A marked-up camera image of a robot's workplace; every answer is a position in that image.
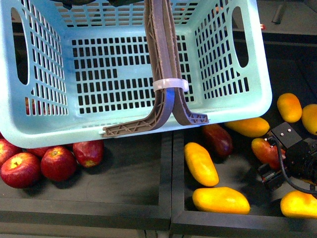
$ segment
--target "mango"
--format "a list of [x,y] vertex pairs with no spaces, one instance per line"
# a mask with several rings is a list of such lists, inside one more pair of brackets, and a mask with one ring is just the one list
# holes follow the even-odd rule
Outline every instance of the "mango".
[[240,192],[229,187],[198,188],[193,193],[193,202],[199,211],[248,214],[250,205]]
[[225,158],[232,153],[232,138],[219,124],[203,125],[202,133],[206,148],[213,151],[218,157]]
[[284,93],[277,99],[277,108],[284,121],[294,123],[302,116],[302,106],[296,95]]
[[317,199],[311,194],[297,190],[287,193],[282,198],[280,208],[285,217],[317,218]]
[[[271,145],[263,138],[255,138],[251,142],[251,149],[254,155],[262,164],[269,164],[271,169],[279,170],[280,164],[278,159],[277,147]],[[282,151],[282,157],[285,159],[285,150]]]
[[189,142],[184,147],[184,155],[190,173],[199,183],[208,187],[219,183],[217,170],[203,146]]
[[225,122],[224,125],[247,137],[261,137],[269,130],[268,122],[260,117]]
[[309,104],[303,108],[302,123],[309,133],[317,135],[317,104]]

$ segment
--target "laundry basket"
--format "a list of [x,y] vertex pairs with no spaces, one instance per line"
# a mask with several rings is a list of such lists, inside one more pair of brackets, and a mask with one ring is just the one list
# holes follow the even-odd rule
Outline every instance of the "laundry basket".
[[[271,104],[256,0],[171,0],[190,110],[208,123],[257,117]],[[240,8],[248,63],[239,64],[232,13]],[[11,11],[21,17],[27,82],[17,76]],[[50,0],[0,1],[0,131],[24,148],[103,138],[103,128],[146,117],[155,92],[144,3],[97,0],[67,10]],[[156,130],[183,129],[171,115]]]

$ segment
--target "basket handle hole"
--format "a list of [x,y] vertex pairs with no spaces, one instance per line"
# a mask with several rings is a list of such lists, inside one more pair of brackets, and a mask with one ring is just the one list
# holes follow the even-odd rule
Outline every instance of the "basket handle hole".
[[16,71],[18,78],[24,85],[28,84],[28,57],[25,42],[25,33],[20,14],[15,8],[11,9],[11,22],[13,28],[14,51]]
[[[237,59],[242,68],[248,65],[249,62],[249,53],[248,47],[246,44],[246,35],[244,31],[243,18],[240,7],[235,7],[232,12],[232,29],[238,29],[237,33],[241,34],[239,38],[240,41],[234,40],[234,48],[236,52]],[[235,35],[233,31],[233,38],[236,39],[238,36]]]

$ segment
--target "white zip tie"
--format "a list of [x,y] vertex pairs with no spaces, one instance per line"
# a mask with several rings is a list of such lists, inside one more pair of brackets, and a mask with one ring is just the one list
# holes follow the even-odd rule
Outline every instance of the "white zip tie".
[[180,78],[165,78],[153,82],[154,91],[164,88],[182,88],[184,92],[189,90],[188,82]]

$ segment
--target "yellow mango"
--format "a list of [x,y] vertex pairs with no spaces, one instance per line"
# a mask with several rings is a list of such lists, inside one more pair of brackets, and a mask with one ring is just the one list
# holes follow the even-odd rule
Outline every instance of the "yellow mango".
[[224,125],[247,137],[261,137],[269,130],[268,122],[260,117],[225,122]]
[[189,142],[184,147],[184,155],[190,173],[199,183],[208,187],[219,183],[217,170],[203,146]]
[[303,108],[302,122],[309,133],[317,135],[317,104],[309,104]]
[[286,194],[280,203],[285,217],[290,218],[317,218],[317,199],[311,194],[292,191]]
[[296,95],[284,93],[277,99],[277,108],[284,121],[294,123],[302,116],[302,106]]
[[250,205],[240,192],[229,187],[198,188],[193,193],[193,202],[199,211],[248,214]]

